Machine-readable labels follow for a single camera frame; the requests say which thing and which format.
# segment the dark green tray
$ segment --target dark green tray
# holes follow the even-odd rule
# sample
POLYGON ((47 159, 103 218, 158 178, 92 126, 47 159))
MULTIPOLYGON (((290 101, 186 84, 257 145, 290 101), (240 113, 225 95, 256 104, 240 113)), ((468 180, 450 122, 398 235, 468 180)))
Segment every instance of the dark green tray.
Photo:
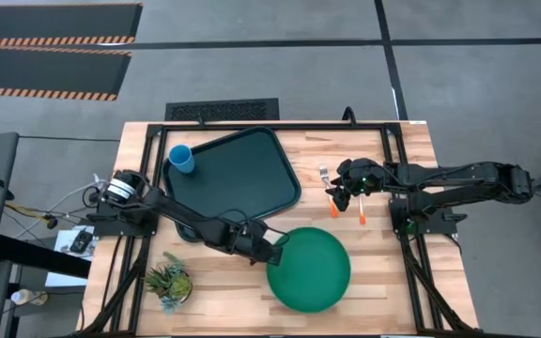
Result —
MULTIPOLYGON (((181 174, 168 159, 162 167, 166 191, 186 207, 206 217, 222 215, 235 222, 261 218, 291 207, 301 187, 274 131, 254 127, 192 148, 195 169, 181 174)), ((183 226, 185 240, 195 234, 183 226)))

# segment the black grate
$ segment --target black grate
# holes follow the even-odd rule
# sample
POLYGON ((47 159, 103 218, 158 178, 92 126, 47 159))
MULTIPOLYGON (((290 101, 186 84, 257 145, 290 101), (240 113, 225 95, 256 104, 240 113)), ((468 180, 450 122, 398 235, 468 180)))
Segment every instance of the black grate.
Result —
POLYGON ((278 120, 278 99, 166 103, 166 121, 278 120))

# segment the desk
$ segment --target desk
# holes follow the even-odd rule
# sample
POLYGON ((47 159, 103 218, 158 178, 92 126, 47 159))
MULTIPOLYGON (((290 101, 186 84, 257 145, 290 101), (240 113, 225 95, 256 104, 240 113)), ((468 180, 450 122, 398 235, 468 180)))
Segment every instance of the desk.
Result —
MULTIPOLYGON (((243 122, 245 123, 256 124, 255 121, 243 122)), ((401 129, 409 161, 435 166, 436 158, 427 125, 402 122, 401 129)), ((115 170, 139 170, 146 130, 147 123, 125 124, 115 170)), ((197 146, 231 132, 233 131, 170 131, 165 151, 168 151, 169 145, 182 143, 197 146)), ((366 225, 359 224, 356 207, 340 213, 338 219, 332 219, 327 195, 318 174, 318 165, 326 163, 334 176, 335 168, 345 158, 367 157, 378 162, 384 161, 379 133, 277 131, 277 136, 301 183, 301 199, 295 207, 265 221, 282 231, 315 226, 339 238, 348 250, 352 266, 351 281, 344 298, 321 314, 303 315, 290 311, 272 295, 266 281, 264 264, 250 267, 248 260, 242 257, 218 253, 202 244, 187 243, 178 236, 174 223, 162 218, 158 233, 151 240, 148 267, 163 266, 165 258, 162 253, 168 251, 184 260, 192 276, 194 289, 178 312, 169 316, 163 313, 155 295, 144 294, 137 335, 416 332, 401 248, 392 232, 387 208, 391 195, 377 193, 364 198, 366 225)), ((152 177, 157 142, 157 138, 154 138, 148 166, 149 177, 152 177)), ((476 326, 458 248, 441 235, 426 236, 425 239, 437 288, 462 320, 476 326)), ((101 238, 95 251, 83 302, 86 323, 91 323, 100 311, 115 244, 116 238, 101 238)), ((124 239, 118 250, 109 295, 116 289, 123 245, 124 239)), ((139 247, 137 243, 133 258, 139 247)), ((425 325, 430 327, 430 312, 422 287, 420 296, 424 306, 425 325)), ((129 290, 123 303, 121 329, 128 327, 131 297, 132 290, 129 290)))

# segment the black floor mat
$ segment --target black floor mat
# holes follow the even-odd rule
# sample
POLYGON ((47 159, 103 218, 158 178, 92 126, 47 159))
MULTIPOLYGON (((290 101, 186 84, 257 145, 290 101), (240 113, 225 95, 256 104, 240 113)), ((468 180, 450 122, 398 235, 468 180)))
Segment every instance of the black floor mat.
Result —
POLYGON ((115 100, 131 54, 0 47, 0 96, 115 100))
POLYGON ((142 4, 0 6, 0 46, 129 43, 142 4))
POLYGON ((165 121, 278 120, 278 99, 166 103, 165 121))

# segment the white cable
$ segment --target white cable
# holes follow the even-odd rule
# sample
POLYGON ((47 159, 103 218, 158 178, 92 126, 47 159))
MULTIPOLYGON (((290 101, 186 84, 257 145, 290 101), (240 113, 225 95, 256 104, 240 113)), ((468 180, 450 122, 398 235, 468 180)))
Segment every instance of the white cable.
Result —
MULTIPOLYGON (((97 187, 98 189, 102 189, 103 185, 107 183, 105 179, 100 179, 97 174, 93 174, 93 177, 95 178, 95 182, 91 182, 77 190, 73 190, 72 192, 69 192, 66 196, 64 196, 61 200, 59 200, 56 204, 54 204, 52 207, 47 209, 47 212, 54 211, 59 205, 64 203, 69 197, 73 196, 75 193, 82 192, 83 190, 89 188, 89 187, 97 187)), ((30 226, 28 226, 26 229, 24 229, 22 232, 20 232, 18 235, 14 236, 14 238, 18 238, 22 235, 24 235, 26 232, 32 230, 35 226, 37 226, 40 223, 40 221, 36 221, 32 223, 30 226)))

